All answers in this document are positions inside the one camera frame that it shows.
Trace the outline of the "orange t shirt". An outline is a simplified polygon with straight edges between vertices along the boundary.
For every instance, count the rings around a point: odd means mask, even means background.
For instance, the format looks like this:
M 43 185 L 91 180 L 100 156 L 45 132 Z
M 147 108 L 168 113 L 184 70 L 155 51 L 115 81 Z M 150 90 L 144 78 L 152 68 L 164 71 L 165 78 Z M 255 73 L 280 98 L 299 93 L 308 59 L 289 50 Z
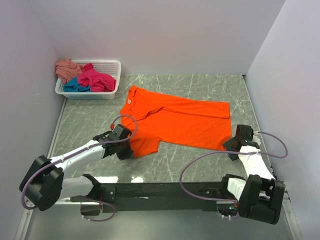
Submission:
M 228 102 L 193 100 L 132 86 L 120 111 L 136 158 L 158 152 L 160 142 L 224 150 L 232 136 Z

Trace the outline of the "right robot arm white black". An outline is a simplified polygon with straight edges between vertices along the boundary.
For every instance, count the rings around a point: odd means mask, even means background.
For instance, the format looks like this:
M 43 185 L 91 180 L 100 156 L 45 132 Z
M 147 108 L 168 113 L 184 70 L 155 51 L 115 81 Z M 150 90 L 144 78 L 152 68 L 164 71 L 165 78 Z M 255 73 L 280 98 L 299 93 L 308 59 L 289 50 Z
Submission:
M 285 185 L 268 170 L 259 144 L 254 141 L 254 130 L 249 125 L 238 124 L 235 136 L 223 143 L 229 158 L 240 160 L 247 179 L 226 174 L 219 193 L 222 198 L 237 200 L 240 217 L 275 225 L 282 208 Z

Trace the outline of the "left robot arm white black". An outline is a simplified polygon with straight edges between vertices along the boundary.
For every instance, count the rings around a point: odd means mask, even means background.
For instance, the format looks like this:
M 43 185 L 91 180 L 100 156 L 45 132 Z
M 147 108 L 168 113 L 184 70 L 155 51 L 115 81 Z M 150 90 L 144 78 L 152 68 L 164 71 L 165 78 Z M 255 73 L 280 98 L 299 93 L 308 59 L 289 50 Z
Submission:
M 79 196 L 88 201 L 99 200 L 101 183 L 90 174 L 71 178 L 71 172 L 112 155 L 120 160 L 130 157 L 133 154 L 130 139 L 135 134 L 118 124 L 75 150 L 52 158 L 37 157 L 19 186 L 22 206 L 27 210 L 45 211 L 64 198 Z

